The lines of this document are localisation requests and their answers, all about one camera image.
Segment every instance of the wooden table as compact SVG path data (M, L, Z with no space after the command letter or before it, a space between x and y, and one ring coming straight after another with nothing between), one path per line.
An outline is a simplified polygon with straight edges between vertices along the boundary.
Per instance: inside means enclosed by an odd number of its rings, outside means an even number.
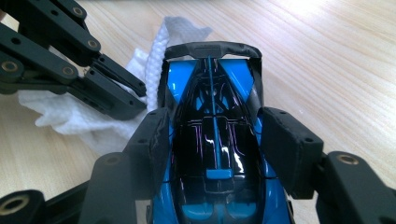
M324 140L326 152L363 157L396 188L395 2L80 3L102 52L121 65L135 48L149 51L164 16L211 27L208 40L257 47L263 54L265 104L304 123ZM10 17L3 22L15 26ZM90 177L98 155L76 136L37 128L38 117L20 106L16 95L0 96L0 197L40 189L49 199ZM318 223L314 204L294 202L298 223Z

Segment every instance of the car body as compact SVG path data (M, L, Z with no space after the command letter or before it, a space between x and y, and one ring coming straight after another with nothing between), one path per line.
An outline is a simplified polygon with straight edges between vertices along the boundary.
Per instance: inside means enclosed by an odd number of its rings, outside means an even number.
M185 55L192 59L178 58ZM170 113L172 150L153 200L154 223L291 222L284 190L260 151L261 56L230 42L166 51L159 104Z

